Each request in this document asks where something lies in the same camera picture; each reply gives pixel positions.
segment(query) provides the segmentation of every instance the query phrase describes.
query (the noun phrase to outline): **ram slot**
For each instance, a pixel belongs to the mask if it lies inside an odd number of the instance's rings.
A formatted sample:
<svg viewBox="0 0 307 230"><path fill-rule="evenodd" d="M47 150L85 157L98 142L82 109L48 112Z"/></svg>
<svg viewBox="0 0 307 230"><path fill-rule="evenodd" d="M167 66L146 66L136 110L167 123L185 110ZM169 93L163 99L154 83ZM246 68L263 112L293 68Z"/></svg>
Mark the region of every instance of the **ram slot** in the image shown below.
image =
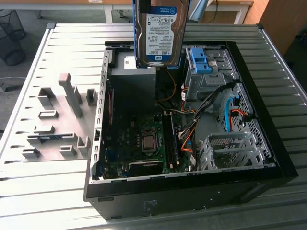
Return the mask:
<svg viewBox="0 0 307 230"><path fill-rule="evenodd" d="M170 169L175 168L179 165L178 161L178 149L177 140L173 125L171 115L166 114L162 117L164 143L165 143L165 153L166 153L166 163Z"/></svg>

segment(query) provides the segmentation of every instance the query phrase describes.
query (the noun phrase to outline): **floor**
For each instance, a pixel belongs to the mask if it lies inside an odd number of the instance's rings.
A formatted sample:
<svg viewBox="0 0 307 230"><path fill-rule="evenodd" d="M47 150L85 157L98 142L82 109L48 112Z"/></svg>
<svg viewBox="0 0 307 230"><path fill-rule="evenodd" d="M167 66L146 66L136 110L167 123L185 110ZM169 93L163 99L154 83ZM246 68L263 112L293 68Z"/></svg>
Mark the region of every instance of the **floor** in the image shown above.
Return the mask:
<svg viewBox="0 0 307 230"><path fill-rule="evenodd" d="M132 19L131 11L124 13ZM26 77L31 67L36 50L49 22L57 23L105 23L105 15L101 10L49 10L42 11L42 19L37 19L32 10L18 11L20 20L27 32L27 36L21 41L26 53L26 60L18 66L9 67L0 59L0 83L9 86L9 91L0 93L0 138L6 124L10 118L13 107L18 98L23 79L3 79L3 77ZM113 11L114 23L128 23L128 19L120 18L117 11ZM291 66L296 77L302 86L307 89L306 68L307 63L307 44L302 44L296 39L288 52L284 56L287 63Z"/></svg>

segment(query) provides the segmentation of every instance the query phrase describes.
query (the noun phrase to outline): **sticker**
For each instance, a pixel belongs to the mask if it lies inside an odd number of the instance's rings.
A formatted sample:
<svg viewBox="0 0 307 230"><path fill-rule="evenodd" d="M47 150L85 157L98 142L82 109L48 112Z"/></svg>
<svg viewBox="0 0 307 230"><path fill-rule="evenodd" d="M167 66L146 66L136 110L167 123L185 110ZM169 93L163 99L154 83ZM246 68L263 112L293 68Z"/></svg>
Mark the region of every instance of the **sticker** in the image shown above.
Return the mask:
<svg viewBox="0 0 307 230"><path fill-rule="evenodd" d="M196 160L195 160L195 158L193 157L193 155L191 155L190 161L191 161L191 163L195 166Z"/></svg>
<svg viewBox="0 0 307 230"><path fill-rule="evenodd" d="M181 100L186 101L186 94L184 92L181 93Z"/></svg>
<svg viewBox="0 0 307 230"><path fill-rule="evenodd" d="M216 61L208 61L209 66L217 66Z"/></svg>
<svg viewBox="0 0 307 230"><path fill-rule="evenodd" d="M172 55L174 32L171 26L176 17L176 7L151 7L151 13L146 14L146 55L155 56L154 60Z"/></svg>
<svg viewBox="0 0 307 230"><path fill-rule="evenodd" d="M124 69L136 69L134 56L126 56L124 59Z"/></svg>

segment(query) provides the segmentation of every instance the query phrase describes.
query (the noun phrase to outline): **cpu socket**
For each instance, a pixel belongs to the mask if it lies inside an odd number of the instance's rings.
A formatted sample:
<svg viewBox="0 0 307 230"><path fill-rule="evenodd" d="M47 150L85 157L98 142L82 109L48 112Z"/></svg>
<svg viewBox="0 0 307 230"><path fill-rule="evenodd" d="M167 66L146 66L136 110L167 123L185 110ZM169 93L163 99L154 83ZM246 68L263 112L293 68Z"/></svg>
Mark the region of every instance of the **cpu socket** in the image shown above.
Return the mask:
<svg viewBox="0 0 307 230"><path fill-rule="evenodd" d="M142 131L142 153L152 156L157 151L157 134L155 130Z"/></svg>

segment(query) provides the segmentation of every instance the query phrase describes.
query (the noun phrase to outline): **green motherboard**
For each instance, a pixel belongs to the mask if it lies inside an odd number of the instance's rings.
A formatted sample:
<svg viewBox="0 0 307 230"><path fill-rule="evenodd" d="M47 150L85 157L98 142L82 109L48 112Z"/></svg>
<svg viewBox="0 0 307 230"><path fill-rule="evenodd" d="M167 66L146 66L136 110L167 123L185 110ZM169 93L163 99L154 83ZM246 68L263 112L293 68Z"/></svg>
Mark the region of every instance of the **green motherboard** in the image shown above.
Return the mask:
<svg viewBox="0 0 307 230"><path fill-rule="evenodd" d="M106 179L131 177L129 168L131 163L158 162L163 167L161 174L187 172L189 155L178 151L177 164L168 162L168 152L165 149L163 114L143 116L118 117L113 144L106 150L103 171ZM172 114L173 127L176 136L181 128L180 114Z"/></svg>

